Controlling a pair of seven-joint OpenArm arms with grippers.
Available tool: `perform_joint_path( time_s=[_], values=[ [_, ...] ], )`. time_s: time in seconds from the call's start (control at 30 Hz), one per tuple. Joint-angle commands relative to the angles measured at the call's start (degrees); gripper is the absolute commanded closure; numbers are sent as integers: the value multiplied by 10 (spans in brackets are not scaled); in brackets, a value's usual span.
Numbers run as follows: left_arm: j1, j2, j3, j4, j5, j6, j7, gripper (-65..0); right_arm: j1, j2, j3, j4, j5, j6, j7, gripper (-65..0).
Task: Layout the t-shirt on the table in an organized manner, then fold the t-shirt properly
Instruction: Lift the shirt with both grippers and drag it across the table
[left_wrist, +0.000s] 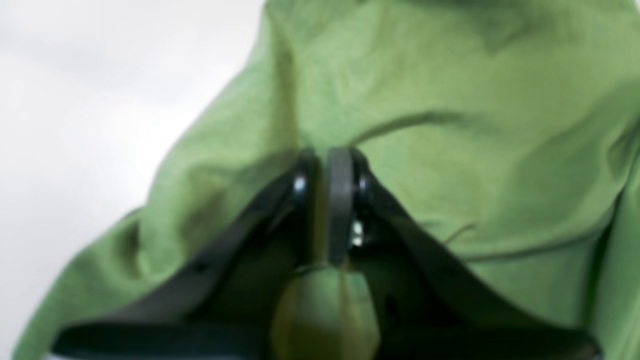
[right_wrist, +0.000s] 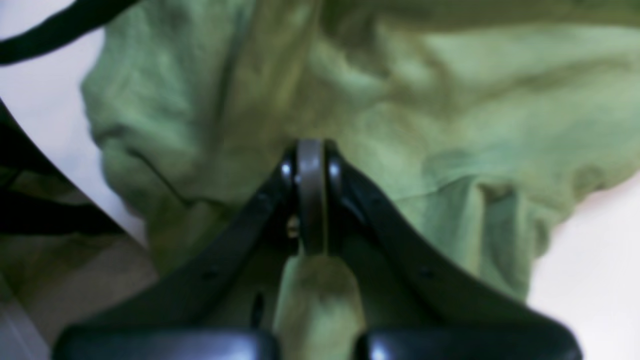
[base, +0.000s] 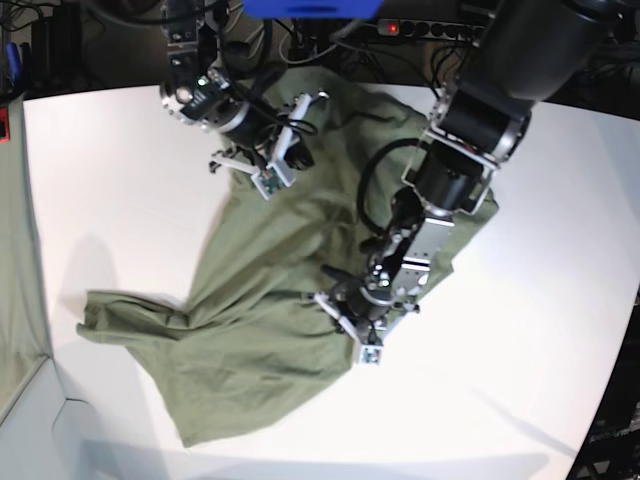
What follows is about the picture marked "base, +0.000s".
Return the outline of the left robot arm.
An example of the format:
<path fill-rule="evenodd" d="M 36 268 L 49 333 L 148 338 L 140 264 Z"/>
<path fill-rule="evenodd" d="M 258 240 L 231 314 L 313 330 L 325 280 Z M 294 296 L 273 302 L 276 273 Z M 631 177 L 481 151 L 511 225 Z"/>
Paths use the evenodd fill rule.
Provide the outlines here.
<path fill-rule="evenodd" d="M 435 102 L 423 138 L 382 147 L 357 189 L 358 216 L 370 232 L 359 275 L 328 268 L 336 284 L 315 302 L 354 342 L 357 362 L 376 364 L 386 338 L 418 308 L 436 255 L 458 214 L 473 215 L 492 180 L 522 141 L 533 107 L 552 96 L 612 31 L 626 1 L 502 1 L 461 71 Z M 379 163 L 414 147 L 385 226 L 365 212 Z"/>

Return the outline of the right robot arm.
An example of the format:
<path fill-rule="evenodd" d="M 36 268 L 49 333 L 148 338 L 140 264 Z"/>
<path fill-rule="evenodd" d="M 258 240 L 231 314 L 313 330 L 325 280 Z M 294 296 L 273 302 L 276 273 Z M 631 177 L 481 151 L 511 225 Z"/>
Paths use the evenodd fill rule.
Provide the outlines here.
<path fill-rule="evenodd" d="M 271 104 L 265 93 L 286 67 L 264 57 L 247 73 L 226 65 L 223 30 L 229 14 L 224 1 L 162 2 L 170 67 L 170 79 L 161 87 L 162 105 L 182 123 L 228 141 L 213 154 L 211 172 L 227 167 L 268 191 L 290 187 L 296 171 L 314 164 L 304 138 L 317 129 L 306 116 L 328 95 L 304 92 L 290 104 Z"/>

